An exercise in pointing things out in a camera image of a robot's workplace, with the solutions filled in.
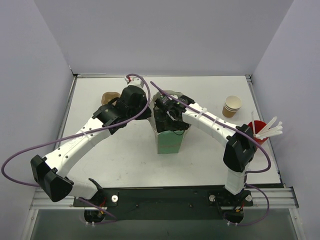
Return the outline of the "green paper takeout bag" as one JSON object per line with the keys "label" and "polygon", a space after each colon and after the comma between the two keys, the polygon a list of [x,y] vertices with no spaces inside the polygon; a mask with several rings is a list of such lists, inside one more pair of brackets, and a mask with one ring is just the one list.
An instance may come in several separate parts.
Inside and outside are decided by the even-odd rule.
{"label": "green paper takeout bag", "polygon": [[156,100],[161,93],[158,91],[150,100],[151,117],[148,119],[155,135],[155,145],[158,154],[177,154],[180,151],[185,135],[190,125],[172,120],[156,106]]}

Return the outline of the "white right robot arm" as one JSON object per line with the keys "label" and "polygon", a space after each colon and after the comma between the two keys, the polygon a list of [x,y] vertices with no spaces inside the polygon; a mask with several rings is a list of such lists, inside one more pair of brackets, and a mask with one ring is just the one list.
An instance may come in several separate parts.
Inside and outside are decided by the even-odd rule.
{"label": "white right robot arm", "polygon": [[186,95],[180,94],[178,101],[172,98],[160,92],[153,97],[156,131],[178,133],[196,127],[217,140],[224,147],[223,162],[228,168],[224,187],[238,195],[245,187],[246,171],[257,151],[257,146],[239,132],[253,137],[253,131],[247,124],[237,126],[216,117]]}

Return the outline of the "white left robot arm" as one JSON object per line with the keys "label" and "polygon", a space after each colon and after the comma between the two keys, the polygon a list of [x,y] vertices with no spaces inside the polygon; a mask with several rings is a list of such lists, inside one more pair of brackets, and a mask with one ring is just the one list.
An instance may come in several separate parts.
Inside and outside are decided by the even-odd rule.
{"label": "white left robot arm", "polygon": [[93,147],[133,120],[146,120],[151,116],[151,92],[147,82],[137,74],[127,75],[127,86],[119,97],[102,105],[76,133],[76,137],[41,157],[34,156],[31,169],[35,181],[53,201],[67,196],[85,199],[96,206],[103,199],[103,188],[93,178],[87,180],[68,177],[76,163]]}

